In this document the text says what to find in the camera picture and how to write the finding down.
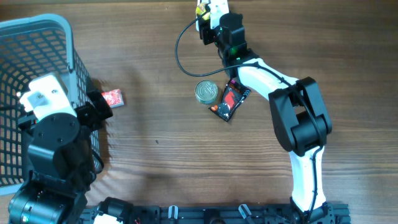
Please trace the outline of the yellow capped bottle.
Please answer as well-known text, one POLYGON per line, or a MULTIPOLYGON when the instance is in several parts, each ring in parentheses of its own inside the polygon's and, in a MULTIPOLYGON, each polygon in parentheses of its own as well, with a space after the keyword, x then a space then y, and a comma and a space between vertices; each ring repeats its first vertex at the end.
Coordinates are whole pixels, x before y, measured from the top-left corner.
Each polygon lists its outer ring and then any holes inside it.
POLYGON ((208 21, 210 19, 210 12, 211 9, 209 4, 206 2, 199 3, 195 11, 197 17, 201 17, 204 21, 208 21))

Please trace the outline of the silver tin can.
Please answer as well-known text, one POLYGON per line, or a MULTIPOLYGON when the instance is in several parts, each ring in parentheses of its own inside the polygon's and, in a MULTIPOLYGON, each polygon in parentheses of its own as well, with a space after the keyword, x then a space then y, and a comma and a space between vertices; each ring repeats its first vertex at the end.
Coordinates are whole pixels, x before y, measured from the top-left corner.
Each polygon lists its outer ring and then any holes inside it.
POLYGON ((218 86, 211 80, 202 80, 195 87, 196 99, 205 105, 212 104, 218 96, 218 86))

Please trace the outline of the black red snack packet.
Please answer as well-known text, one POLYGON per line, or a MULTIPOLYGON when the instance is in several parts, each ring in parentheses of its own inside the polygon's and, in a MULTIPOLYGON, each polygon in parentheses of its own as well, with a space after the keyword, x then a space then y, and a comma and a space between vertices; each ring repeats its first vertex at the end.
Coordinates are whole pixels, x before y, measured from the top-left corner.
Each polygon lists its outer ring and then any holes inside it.
POLYGON ((209 107, 209 110, 222 120, 228 122, 236 109, 249 96, 250 92, 251 90, 248 87, 235 79, 230 79, 225 86, 221 103, 209 107))

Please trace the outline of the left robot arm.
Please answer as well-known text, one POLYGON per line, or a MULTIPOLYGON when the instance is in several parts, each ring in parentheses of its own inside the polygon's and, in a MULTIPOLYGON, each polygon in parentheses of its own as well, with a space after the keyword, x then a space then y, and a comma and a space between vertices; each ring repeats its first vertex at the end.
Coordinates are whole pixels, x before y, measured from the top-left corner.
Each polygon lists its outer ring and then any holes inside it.
POLYGON ((9 223, 82 223, 85 194, 97 175, 94 161, 100 159, 90 135, 113 115, 101 91, 88 92, 88 98, 72 114, 19 117, 30 169, 9 203, 9 223))

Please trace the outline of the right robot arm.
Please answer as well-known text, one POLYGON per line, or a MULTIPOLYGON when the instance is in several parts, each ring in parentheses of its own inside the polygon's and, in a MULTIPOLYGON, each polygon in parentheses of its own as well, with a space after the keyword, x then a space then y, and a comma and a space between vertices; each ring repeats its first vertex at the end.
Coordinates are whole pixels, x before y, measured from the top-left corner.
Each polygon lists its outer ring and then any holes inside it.
POLYGON ((318 222, 327 216, 322 156, 332 124, 317 82, 291 78, 268 66, 248 48, 242 15, 227 12, 215 27, 212 21, 209 12, 198 12, 195 19, 204 44, 217 46, 234 89, 254 90, 269 102, 276 138, 292 165, 291 222, 318 222))

